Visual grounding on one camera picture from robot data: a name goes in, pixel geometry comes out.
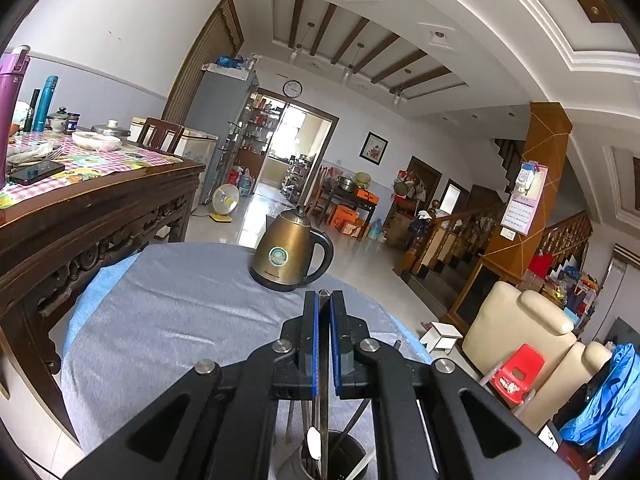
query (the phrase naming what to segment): teal thermos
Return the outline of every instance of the teal thermos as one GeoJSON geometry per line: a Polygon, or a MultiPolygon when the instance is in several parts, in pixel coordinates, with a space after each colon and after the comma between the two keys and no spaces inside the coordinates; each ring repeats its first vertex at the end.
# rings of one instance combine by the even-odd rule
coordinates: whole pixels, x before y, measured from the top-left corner
{"type": "Polygon", "coordinates": [[[47,77],[47,82],[44,83],[42,92],[40,92],[40,102],[38,103],[38,109],[36,110],[35,119],[33,120],[32,132],[44,131],[44,124],[47,121],[47,115],[49,115],[49,106],[57,84],[57,75],[50,75],[47,77]]]}

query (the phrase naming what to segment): wall clock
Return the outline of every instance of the wall clock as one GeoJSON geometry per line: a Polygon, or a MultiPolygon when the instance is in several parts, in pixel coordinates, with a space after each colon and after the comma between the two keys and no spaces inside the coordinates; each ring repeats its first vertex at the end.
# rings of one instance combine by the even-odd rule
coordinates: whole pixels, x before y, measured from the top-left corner
{"type": "Polygon", "coordinates": [[[292,99],[296,99],[302,94],[302,85],[300,81],[296,81],[295,79],[290,79],[284,86],[282,87],[282,92],[287,97],[291,97],[292,99]]]}

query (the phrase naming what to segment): electric kettle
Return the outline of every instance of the electric kettle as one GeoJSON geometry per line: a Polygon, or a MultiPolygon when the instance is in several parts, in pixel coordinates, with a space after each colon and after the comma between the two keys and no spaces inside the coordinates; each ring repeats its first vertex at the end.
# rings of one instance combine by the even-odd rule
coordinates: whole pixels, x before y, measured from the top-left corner
{"type": "Polygon", "coordinates": [[[326,234],[311,227],[304,207],[299,205],[280,213],[267,227],[249,274],[267,288],[289,292],[317,280],[333,259],[334,244],[326,234]],[[324,249],[324,259],[317,270],[308,274],[316,244],[324,249]]]}

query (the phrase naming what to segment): orange box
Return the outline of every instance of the orange box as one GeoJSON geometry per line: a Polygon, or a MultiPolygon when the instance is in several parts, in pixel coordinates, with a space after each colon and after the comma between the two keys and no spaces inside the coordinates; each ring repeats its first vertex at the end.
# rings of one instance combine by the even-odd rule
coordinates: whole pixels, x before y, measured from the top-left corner
{"type": "Polygon", "coordinates": [[[349,209],[345,205],[336,206],[334,215],[331,217],[329,225],[340,230],[341,225],[345,222],[355,222],[358,219],[358,213],[353,209],[349,209]]]}
{"type": "Polygon", "coordinates": [[[369,200],[369,202],[373,202],[374,204],[378,203],[379,198],[375,196],[373,193],[370,193],[366,189],[358,188],[356,191],[356,196],[363,198],[364,200],[369,200]]]}

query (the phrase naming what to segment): beige leather armchair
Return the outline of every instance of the beige leather armchair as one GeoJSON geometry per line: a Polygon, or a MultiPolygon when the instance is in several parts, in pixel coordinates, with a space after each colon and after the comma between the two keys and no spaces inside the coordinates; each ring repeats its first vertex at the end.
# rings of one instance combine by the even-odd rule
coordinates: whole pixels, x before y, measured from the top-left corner
{"type": "Polygon", "coordinates": [[[578,342],[573,328],[569,317],[541,294],[520,292],[509,283],[497,282],[466,333],[462,349],[482,374],[524,343],[545,358],[533,383],[536,395],[518,416],[537,433],[611,358],[600,343],[585,347],[578,342]]]}

